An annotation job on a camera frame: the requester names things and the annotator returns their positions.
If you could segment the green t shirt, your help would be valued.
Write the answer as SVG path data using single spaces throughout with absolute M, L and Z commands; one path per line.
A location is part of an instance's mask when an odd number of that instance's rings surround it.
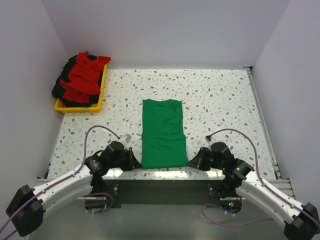
M 181 101 L 142 101 L 143 169 L 181 168 L 188 163 Z

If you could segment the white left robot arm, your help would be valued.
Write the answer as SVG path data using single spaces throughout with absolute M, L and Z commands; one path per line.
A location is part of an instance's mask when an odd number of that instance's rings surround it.
M 142 168 L 132 148 L 123 141 L 113 141 L 104 150 L 85 157 L 82 164 L 55 180 L 20 187 L 6 209 L 9 221 L 25 237 L 39 228 L 45 217 L 77 198 L 105 195 L 112 200 L 103 192 L 103 176 L 114 168 L 124 172 Z

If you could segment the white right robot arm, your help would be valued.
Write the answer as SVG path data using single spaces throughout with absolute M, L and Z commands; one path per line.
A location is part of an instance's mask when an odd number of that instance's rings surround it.
M 221 170 L 224 179 L 214 188 L 219 196 L 238 195 L 255 204 L 283 227 L 287 239 L 311 240 L 319 234 L 320 218 L 313 204 L 302 204 L 284 194 L 263 179 L 252 165 L 234 157 L 225 143 L 201 147 L 187 165 L 200 171 Z

